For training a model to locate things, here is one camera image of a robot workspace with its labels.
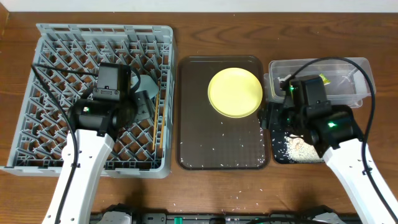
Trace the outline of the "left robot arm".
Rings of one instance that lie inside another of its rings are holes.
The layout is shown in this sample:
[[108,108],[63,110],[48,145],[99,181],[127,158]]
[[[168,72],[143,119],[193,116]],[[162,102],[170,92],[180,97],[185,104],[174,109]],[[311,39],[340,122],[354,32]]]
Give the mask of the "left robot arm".
[[102,62],[95,77],[97,83],[61,112],[70,132],[44,223],[88,223],[102,170],[120,130],[154,117],[149,95],[139,89],[136,68]]

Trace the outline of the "green orange snack wrapper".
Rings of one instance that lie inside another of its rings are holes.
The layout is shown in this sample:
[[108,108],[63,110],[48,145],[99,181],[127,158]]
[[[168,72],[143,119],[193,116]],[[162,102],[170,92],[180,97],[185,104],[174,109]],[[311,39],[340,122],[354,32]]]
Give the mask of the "green orange snack wrapper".
[[329,85],[331,83],[323,73],[319,74],[319,77],[322,79],[324,85]]

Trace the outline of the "yellow round plate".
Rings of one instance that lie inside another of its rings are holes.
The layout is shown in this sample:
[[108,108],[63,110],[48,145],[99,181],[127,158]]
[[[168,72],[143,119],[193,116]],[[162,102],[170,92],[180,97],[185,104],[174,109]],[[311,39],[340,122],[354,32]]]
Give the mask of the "yellow round plate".
[[253,114],[262,103],[263,90],[259,79],[243,68],[226,68],[213,76],[208,85],[210,105],[229,118]]

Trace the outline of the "white round bowl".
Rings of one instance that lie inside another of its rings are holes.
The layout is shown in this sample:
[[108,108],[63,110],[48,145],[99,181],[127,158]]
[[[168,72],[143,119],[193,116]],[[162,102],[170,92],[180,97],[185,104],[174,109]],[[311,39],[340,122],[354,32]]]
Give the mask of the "white round bowl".
[[159,92],[159,87],[149,75],[140,75],[138,78],[136,75],[131,77],[131,88],[134,93],[146,91],[150,99],[156,97]]

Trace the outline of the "white tissue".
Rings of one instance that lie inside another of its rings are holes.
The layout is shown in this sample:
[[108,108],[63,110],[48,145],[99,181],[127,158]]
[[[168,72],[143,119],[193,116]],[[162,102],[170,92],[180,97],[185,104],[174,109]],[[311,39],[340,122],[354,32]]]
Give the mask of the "white tissue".
[[284,78],[281,78],[281,77],[278,78],[279,86],[280,86],[281,90],[283,90],[286,87],[286,85],[289,83],[289,80],[290,80],[290,75],[287,75]]

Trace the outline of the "wooden chopstick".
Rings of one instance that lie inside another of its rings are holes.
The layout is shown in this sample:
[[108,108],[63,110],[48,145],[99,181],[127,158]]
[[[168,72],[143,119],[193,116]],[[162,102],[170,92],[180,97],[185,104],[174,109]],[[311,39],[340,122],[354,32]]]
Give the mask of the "wooden chopstick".
[[167,101],[167,94],[166,94],[166,92],[165,92],[165,99],[164,99],[164,108],[163,108],[163,113],[162,113],[162,125],[161,125],[161,135],[160,135],[160,147],[159,147],[159,149],[163,149],[163,146],[162,146],[162,144],[163,144],[163,137],[164,137],[164,125],[165,125],[165,115],[166,115],[166,112],[165,112],[165,109],[166,109],[166,101]]
[[159,112],[159,98],[160,98],[160,90],[158,91],[155,98],[155,116],[154,116],[154,130],[153,130],[153,142],[152,142],[152,150],[155,151],[155,144],[157,139],[157,125],[158,125],[158,112]]

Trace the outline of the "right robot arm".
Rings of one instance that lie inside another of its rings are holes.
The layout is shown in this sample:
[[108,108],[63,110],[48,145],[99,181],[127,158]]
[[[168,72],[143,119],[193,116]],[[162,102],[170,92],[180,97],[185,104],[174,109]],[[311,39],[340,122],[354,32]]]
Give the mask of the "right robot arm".
[[397,223],[397,199],[373,163],[364,134],[347,105],[333,105],[318,75],[291,79],[283,103],[259,111],[261,128],[312,145],[333,171],[363,223]]

